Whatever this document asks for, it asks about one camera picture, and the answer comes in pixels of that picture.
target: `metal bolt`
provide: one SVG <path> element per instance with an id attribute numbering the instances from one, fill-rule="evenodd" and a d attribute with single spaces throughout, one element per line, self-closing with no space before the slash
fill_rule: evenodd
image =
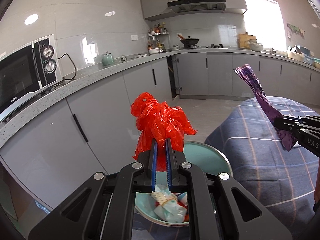
<path id="1" fill-rule="evenodd" d="M 181 167 L 184 169 L 190 169 L 191 166 L 192 166 L 191 163 L 188 163 L 188 162 L 181 163 Z"/>
<path id="2" fill-rule="evenodd" d="M 141 164 L 141 163 L 138 163 L 138 162 L 132 163 L 132 168 L 134 168 L 134 169 L 141 169 L 141 168 L 142 168 L 142 164 Z"/>
<path id="3" fill-rule="evenodd" d="M 103 179 L 104 174 L 102 172 L 97 172 L 96 174 L 94 174 L 94 179 L 99 180 L 99 179 Z"/>
<path id="4" fill-rule="evenodd" d="M 219 177 L 220 177 L 220 179 L 228 180 L 230 178 L 230 175 L 226 172 L 222 172 L 219 174 Z"/>

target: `gray countertop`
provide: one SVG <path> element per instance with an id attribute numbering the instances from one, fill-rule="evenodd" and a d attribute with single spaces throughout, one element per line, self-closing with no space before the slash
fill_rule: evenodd
<path id="1" fill-rule="evenodd" d="M 14 116 L 5 126 L 0 129 L 0 147 L 4 145 L 4 143 L 9 140 L 11 136 L 13 136 L 21 127 L 27 124 L 30 120 L 36 117 L 38 114 L 54 105 L 58 101 L 66 98 L 72 93 L 94 83 L 105 77 L 111 76 L 120 71 L 129 69 L 131 67 L 141 65 L 143 63 L 147 63 L 159 58 L 170 57 L 179 53 L 192 53 L 192 52 L 228 52 L 228 53 L 242 53 L 242 54 L 251 54 L 251 55 L 259 55 L 265 57 L 271 57 L 279 60 L 286 60 L 292 63 L 296 63 L 302 65 L 304 67 L 308 67 L 315 71 L 320 72 L 320 70 L 314 68 L 311 65 L 287 58 L 278 55 L 263 53 L 263 52 L 254 52 L 251 50 L 239 50 L 239 49 L 184 49 L 178 51 L 170 51 L 164 52 L 160 54 L 153 54 L 146 57 L 140 57 L 137 59 L 130 60 L 128 62 L 120 63 L 117 65 L 104 67 L 102 64 L 95 64 L 89 66 L 85 69 L 79 71 L 76 80 L 69 82 L 68 84 L 57 88 L 56 90 L 50 92 L 49 94 L 43 96 L 39 100 L 35 101 L 21 112 L 19 112 L 16 116 Z"/>

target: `microwave oven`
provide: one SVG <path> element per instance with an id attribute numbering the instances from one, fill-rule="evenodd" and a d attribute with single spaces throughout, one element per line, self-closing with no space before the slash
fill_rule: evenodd
<path id="1" fill-rule="evenodd" d="M 0 58 L 0 122 L 39 93 L 62 81 L 54 36 L 49 35 Z"/>

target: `gas stove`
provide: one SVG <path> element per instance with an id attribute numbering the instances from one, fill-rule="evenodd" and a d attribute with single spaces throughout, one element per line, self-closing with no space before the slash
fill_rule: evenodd
<path id="1" fill-rule="evenodd" d="M 211 44 L 211 46 L 184 46 L 183 49 L 227 49 L 223 47 L 223 44 L 214 45 Z"/>

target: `power cord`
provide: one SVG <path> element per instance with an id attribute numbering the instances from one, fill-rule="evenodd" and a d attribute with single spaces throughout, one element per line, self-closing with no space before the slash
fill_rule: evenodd
<path id="1" fill-rule="evenodd" d="M 77 75 L 76 65 L 75 65 L 75 63 L 73 62 L 73 60 L 71 59 L 71 57 L 69 56 L 68 53 L 63 54 L 61 57 L 58 57 L 58 59 L 63 58 L 65 55 L 67 55 L 67 56 L 69 57 L 69 59 L 70 59 L 70 61 L 72 62 L 73 66 L 75 67 L 75 75 L 74 75 L 72 78 L 70 78 L 70 79 L 62 78 L 62 81 L 60 81 L 59 83 L 55 84 L 54 87 L 57 87 L 58 85 L 60 85 L 62 82 L 66 81 L 66 80 L 70 80 L 70 81 L 71 81 L 71 80 L 74 80 L 74 78 L 75 78 L 76 75 Z"/>

